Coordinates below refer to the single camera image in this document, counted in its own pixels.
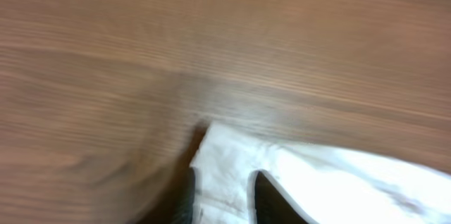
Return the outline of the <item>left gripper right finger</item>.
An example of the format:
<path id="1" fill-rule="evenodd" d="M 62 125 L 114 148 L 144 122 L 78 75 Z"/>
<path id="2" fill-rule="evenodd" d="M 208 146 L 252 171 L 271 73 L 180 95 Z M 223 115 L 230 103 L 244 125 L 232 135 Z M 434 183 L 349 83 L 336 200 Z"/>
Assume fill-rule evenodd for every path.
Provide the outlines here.
<path id="1" fill-rule="evenodd" d="M 257 224 L 308 224 L 262 171 L 254 182 L 254 209 Z"/>

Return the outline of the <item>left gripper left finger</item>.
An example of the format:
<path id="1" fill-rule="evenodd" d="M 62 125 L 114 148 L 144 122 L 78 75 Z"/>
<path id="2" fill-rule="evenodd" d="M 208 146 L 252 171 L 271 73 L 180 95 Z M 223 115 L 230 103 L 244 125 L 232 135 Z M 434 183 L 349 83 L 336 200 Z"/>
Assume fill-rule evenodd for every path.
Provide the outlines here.
<path id="1" fill-rule="evenodd" d="M 170 224 L 192 224 L 196 194 L 196 173 L 189 168 L 178 200 L 175 203 Z"/>

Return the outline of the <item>beige shorts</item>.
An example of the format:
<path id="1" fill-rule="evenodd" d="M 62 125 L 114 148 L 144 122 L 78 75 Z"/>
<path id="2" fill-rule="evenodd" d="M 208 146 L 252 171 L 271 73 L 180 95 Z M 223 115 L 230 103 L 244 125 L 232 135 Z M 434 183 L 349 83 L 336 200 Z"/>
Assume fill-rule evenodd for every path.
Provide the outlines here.
<path id="1" fill-rule="evenodd" d="M 198 223 L 254 223 L 258 171 L 313 223 L 450 222 L 448 174 L 365 151 L 259 139 L 214 123 L 191 166 Z"/>

